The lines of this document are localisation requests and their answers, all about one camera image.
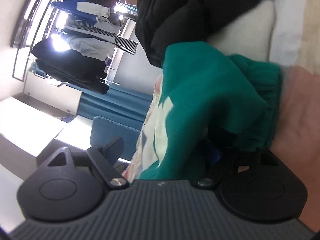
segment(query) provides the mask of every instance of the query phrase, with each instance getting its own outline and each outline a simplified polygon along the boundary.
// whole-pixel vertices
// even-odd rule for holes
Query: black puffer jacket
[[[205,41],[210,34],[260,1],[138,0],[135,34],[149,62],[162,67],[164,53],[169,45],[182,41]]]

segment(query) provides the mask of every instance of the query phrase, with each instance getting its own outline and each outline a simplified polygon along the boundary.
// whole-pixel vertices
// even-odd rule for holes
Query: gray ribbed surface
[[[26,221],[11,234],[16,240],[309,240],[297,220],[261,225],[226,211],[211,191],[188,181],[136,181],[112,191],[100,208],[65,224]]]

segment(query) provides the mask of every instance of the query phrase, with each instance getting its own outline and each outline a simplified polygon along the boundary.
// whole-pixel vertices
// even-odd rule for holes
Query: white wall
[[[134,31],[130,39],[138,41]],[[154,81],[161,73],[161,68],[149,63],[146,53],[139,43],[135,55],[123,54],[114,82],[120,83],[122,87],[152,95]]]
[[[68,86],[50,85],[48,79],[28,71],[24,93],[49,106],[76,115],[82,92]]]
[[[25,0],[0,0],[0,100],[23,90],[23,83],[12,78],[17,49],[10,40]]]

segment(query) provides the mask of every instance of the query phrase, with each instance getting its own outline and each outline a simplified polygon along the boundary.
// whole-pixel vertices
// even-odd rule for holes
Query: green fabric
[[[234,135],[241,150],[270,145],[281,93],[277,65],[226,57],[204,42],[183,42],[167,48],[163,75],[164,110],[154,141],[159,160],[140,179],[197,179],[204,157],[193,149],[208,124],[213,133]]]

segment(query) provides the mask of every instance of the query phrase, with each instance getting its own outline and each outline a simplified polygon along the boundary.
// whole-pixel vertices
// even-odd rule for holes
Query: black-and-white striped garment
[[[86,22],[76,21],[76,20],[73,20],[69,17],[65,23],[65,27],[71,27],[73,29],[78,29],[78,30],[90,32],[90,33],[92,33],[92,35],[94,35],[96,33],[96,34],[100,34],[100,35],[113,37],[113,38],[115,38],[115,41],[114,42],[108,41],[108,42],[115,44],[118,49],[123,50],[124,52],[127,52],[131,55],[134,55],[136,53],[137,46],[138,46],[137,42],[119,37],[114,33],[110,33],[110,32],[98,29],[98,28],[94,27],[93,25],[90,25]]]
[[[110,16],[108,17],[108,20],[110,21],[110,23],[114,24],[115,26],[122,28],[124,21],[119,20],[118,14],[110,12]]]

